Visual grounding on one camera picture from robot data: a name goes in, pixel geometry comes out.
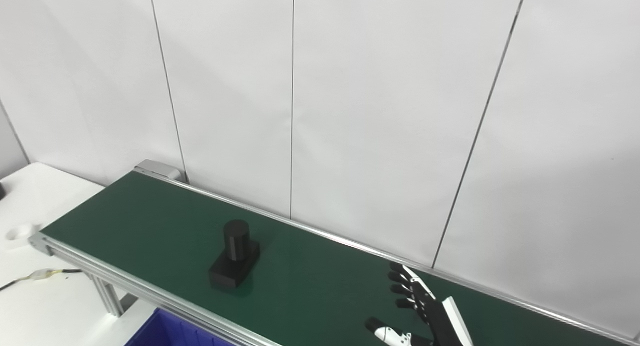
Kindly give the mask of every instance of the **black object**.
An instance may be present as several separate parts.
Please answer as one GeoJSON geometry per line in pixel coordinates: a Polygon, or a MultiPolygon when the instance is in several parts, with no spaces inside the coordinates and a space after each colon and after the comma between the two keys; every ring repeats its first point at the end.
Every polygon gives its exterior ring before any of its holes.
{"type": "Polygon", "coordinates": [[[211,286],[235,288],[249,275],[260,256],[260,244],[251,241],[249,225],[231,220],[224,225],[224,251],[208,269],[211,286]]]}

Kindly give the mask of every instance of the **black block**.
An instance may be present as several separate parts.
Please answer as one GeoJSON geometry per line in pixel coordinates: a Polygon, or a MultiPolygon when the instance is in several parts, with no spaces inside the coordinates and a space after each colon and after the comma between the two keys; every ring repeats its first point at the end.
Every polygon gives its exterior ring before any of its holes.
{"type": "Polygon", "coordinates": [[[208,269],[208,279],[211,286],[235,288],[249,275],[249,271],[260,257],[260,244],[249,241],[248,252],[242,261],[233,261],[227,257],[227,250],[223,250],[208,269]]]}

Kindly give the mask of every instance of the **black cylinder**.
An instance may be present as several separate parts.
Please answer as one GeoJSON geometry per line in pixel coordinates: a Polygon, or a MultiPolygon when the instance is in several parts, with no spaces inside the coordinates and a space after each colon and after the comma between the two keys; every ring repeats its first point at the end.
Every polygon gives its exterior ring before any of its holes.
{"type": "Polygon", "coordinates": [[[231,220],[224,225],[224,249],[232,261],[243,261],[249,255],[249,224],[231,220]]]}

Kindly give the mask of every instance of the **wall seam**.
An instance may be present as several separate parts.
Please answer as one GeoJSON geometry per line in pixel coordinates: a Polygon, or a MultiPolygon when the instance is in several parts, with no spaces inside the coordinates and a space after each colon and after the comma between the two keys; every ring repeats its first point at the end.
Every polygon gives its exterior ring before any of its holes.
{"type": "Polygon", "coordinates": [[[169,92],[169,103],[171,104],[171,113],[173,115],[173,125],[175,126],[175,135],[178,139],[178,149],[180,150],[180,159],[182,161],[182,170],[184,171],[184,181],[189,183],[187,175],[187,166],[185,164],[185,154],[183,153],[183,144],[180,140],[180,131],[178,130],[178,120],[176,119],[176,109],[174,108],[174,97],[171,94],[171,85],[169,84],[169,74],[167,73],[167,62],[165,61],[165,52],[162,47],[162,38],[160,37],[160,27],[158,27],[158,17],[156,16],[156,4],[151,1],[151,12],[153,12],[153,22],[155,24],[155,33],[158,36],[158,45],[160,47],[160,58],[162,58],[162,69],[164,70],[164,79],[166,80],[166,88],[169,92]]]}
{"type": "Polygon", "coordinates": [[[502,49],[502,55],[500,56],[500,61],[498,62],[498,68],[495,71],[493,82],[491,83],[491,88],[489,88],[489,95],[487,95],[486,102],[484,103],[484,109],[482,110],[482,115],[480,115],[480,121],[478,122],[477,129],[475,130],[475,135],[473,136],[473,142],[471,142],[471,148],[469,149],[469,155],[466,157],[466,162],[464,163],[464,168],[462,169],[462,175],[460,176],[460,182],[457,184],[457,189],[455,190],[455,195],[453,196],[453,201],[451,203],[451,207],[448,211],[448,216],[446,216],[446,221],[444,228],[442,229],[442,235],[440,237],[438,248],[436,249],[436,253],[433,257],[433,262],[431,264],[431,268],[434,268],[436,265],[436,261],[438,259],[438,255],[440,254],[440,250],[442,247],[442,241],[444,241],[444,236],[449,227],[449,223],[451,220],[451,215],[453,214],[453,209],[456,206],[456,202],[458,200],[458,195],[460,194],[460,188],[462,187],[462,182],[464,182],[465,176],[467,174],[467,169],[469,168],[469,162],[471,160],[471,156],[476,148],[476,143],[478,141],[478,135],[480,135],[480,129],[482,128],[482,124],[485,120],[485,116],[487,115],[487,109],[489,108],[489,102],[491,102],[491,97],[494,94],[494,89],[496,88],[496,82],[498,81],[498,76],[500,75],[500,70],[503,68],[503,62],[505,61],[505,56],[507,54],[507,49],[509,49],[509,44],[512,40],[512,35],[514,34],[514,29],[516,23],[518,22],[518,16],[520,15],[522,4],[524,0],[519,0],[518,8],[516,8],[516,13],[513,17],[513,21],[511,23],[511,27],[509,29],[509,34],[507,35],[507,40],[502,49]]]}
{"type": "Polygon", "coordinates": [[[9,123],[9,128],[11,129],[11,133],[13,133],[13,136],[16,142],[18,142],[20,151],[22,151],[22,156],[24,156],[24,159],[25,161],[27,161],[27,164],[31,164],[32,162],[29,159],[27,152],[25,151],[25,146],[23,146],[23,143],[20,140],[20,137],[18,136],[18,132],[16,132],[16,128],[14,127],[14,124],[11,122],[11,118],[9,118],[9,113],[7,113],[7,109],[5,109],[5,105],[2,103],[2,100],[0,100],[0,109],[2,110],[2,113],[4,114],[4,117],[6,118],[7,123],[9,123]]]}

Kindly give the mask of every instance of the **blue bin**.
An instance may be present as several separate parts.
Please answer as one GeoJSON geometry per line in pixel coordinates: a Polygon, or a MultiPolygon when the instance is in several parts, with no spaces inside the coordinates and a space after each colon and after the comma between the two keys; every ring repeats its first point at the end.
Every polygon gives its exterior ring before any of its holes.
{"type": "Polygon", "coordinates": [[[202,328],[161,309],[131,337],[125,346],[233,346],[202,328]]]}

